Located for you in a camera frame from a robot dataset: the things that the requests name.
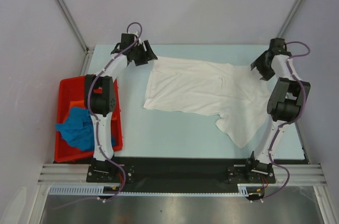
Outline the white t shirt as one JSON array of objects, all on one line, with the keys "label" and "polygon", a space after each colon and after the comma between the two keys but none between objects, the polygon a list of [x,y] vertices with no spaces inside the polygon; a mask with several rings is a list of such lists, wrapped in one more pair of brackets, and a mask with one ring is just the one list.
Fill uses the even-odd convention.
[{"label": "white t shirt", "polygon": [[159,57],[149,76],[144,108],[217,115],[216,127],[244,148],[267,119],[271,92],[249,65]]}]

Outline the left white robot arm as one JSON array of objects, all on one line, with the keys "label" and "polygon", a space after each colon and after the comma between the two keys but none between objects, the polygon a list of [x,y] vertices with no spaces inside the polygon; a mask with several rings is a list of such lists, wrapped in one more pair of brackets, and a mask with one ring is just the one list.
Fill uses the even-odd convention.
[{"label": "left white robot arm", "polygon": [[114,82],[131,62],[140,66],[157,59],[149,42],[140,41],[140,35],[122,33],[107,64],[99,72],[85,76],[84,103],[91,115],[94,133],[94,154],[86,178],[89,183],[112,182],[123,172],[113,162],[111,120],[117,104]]}]

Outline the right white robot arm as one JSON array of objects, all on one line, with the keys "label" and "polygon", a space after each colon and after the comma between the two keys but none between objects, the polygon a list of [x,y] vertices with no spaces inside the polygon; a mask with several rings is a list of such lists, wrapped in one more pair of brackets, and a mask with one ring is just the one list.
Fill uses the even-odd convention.
[{"label": "right white robot arm", "polygon": [[284,129],[295,123],[305,109],[311,85],[303,81],[293,66],[293,59],[309,55],[310,49],[302,55],[292,55],[283,38],[270,40],[269,48],[252,64],[261,79],[268,81],[273,76],[277,82],[267,103],[269,122],[259,146],[246,160],[244,175],[250,183],[259,183],[273,177],[274,154]]}]

